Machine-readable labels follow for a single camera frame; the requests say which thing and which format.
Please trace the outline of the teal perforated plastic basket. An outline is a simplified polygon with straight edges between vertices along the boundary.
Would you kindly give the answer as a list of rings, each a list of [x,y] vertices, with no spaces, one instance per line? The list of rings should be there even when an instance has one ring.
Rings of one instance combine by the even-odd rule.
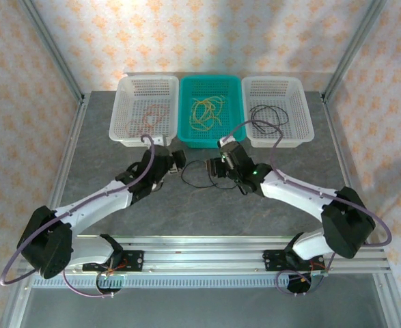
[[[244,121],[240,79],[191,75],[180,80],[178,139],[190,148],[216,148]]]

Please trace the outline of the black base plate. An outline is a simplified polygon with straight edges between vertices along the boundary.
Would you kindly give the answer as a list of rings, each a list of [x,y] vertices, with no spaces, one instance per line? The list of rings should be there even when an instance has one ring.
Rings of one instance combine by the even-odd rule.
[[[326,269],[326,264],[321,257],[314,257],[310,260],[303,260],[293,251],[286,250],[266,250],[262,258],[266,271],[312,271],[316,269]]]
[[[141,272],[144,262],[144,251],[124,250],[116,252],[106,262],[87,263],[82,266],[82,270],[93,272]]]

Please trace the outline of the aluminium table side rail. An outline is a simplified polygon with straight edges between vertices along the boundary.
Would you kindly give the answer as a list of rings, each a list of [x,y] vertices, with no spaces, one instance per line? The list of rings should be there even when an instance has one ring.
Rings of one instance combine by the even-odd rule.
[[[335,147],[335,151],[336,151],[336,154],[337,154],[337,159],[338,159],[339,164],[340,164],[340,169],[342,171],[342,176],[343,176],[344,182],[345,182],[347,187],[352,187],[352,182],[351,182],[351,179],[350,179],[350,173],[349,173],[349,170],[348,170],[348,168],[346,166],[344,153],[343,153],[342,147],[340,145],[339,135],[338,135],[337,130],[336,130],[335,125],[334,125],[333,115],[331,114],[331,112],[329,110],[328,103],[324,99],[324,95],[323,94],[320,95],[320,99],[322,101],[322,106],[323,106],[323,109],[324,109],[324,113],[326,115],[327,123],[329,125],[329,130],[330,130],[331,137],[332,137],[332,140],[333,140],[333,144],[334,144],[334,147]]]
[[[57,174],[54,179],[53,188],[47,201],[47,206],[51,209],[57,208],[61,203],[90,96],[91,94],[85,94],[78,103],[77,111],[74,115]]]

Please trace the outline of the aluminium frame post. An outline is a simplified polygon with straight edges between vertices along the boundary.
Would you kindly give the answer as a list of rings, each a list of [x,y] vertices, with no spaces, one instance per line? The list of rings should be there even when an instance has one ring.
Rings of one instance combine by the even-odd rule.
[[[342,79],[352,64],[355,55],[361,49],[386,3],[387,0],[371,0],[367,11],[352,35],[352,38],[350,39],[350,42],[334,71],[333,76],[330,78],[326,88],[321,93],[323,103],[327,104],[335,95]]]
[[[42,41],[46,50],[49,52],[55,66],[59,70],[61,76],[64,78],[66,85],[73,97],[78,102],[83,102],[85,98],[84,93],[81,91],[79,84],[74,78],[70,68],[64,56],[61,54],[59,47],[57,46],[51,32],[49,31],[46,23],[42,19],[37,7],[32,0],[17,0],[19,5],[22,7],[24,13],[27,15],[29,21],[33,25],[38,37]]]

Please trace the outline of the aluminium mounting rail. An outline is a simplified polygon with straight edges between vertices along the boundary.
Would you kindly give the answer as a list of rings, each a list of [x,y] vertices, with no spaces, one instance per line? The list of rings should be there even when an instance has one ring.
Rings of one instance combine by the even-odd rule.
[[[97,236],[79,236],[67,273],[82,273],[82,264],[102,262]],[[131,236],[116,237],[127,251],[144,251],[142,272],[152,275],[255,275],[266,272],[265,250],[283,249],[291,237],[274,236]],[[353,259],[335,256],[329,273],[390,273],[382,248],[362,247]]]

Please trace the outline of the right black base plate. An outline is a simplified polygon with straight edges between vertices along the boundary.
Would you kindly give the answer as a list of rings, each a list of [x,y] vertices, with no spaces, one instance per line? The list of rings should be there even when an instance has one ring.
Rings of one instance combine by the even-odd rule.
[[[321,257],[314,257],[310,260],[303,260],[293,251],[286,250],[266,250],[262,258],[266,271],[312,271],[316,269],[326,269],[326,264]]]

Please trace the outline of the white perforated plastic basket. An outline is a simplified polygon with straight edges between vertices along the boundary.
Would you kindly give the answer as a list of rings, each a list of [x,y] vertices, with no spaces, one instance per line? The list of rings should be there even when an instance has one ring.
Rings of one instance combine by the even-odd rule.
[[[254,148],[295,148],[314,139],[314,127],[300,80],[253,76],[241,81],[246,134]]]
[[[179,79],[171,75],[134,75],[117,86],[109,138],[126,147],[139,147],[140,136],[164,135],[178,130]]]

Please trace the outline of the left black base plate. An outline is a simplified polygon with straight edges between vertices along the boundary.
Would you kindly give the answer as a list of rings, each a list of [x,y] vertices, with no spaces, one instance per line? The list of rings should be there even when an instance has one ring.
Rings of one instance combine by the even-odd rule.
[[[93,272],[141,272],[144,262],[144,251],[124,250],[116,252],[106,262],[87,263],[82,266],[82,270]]]

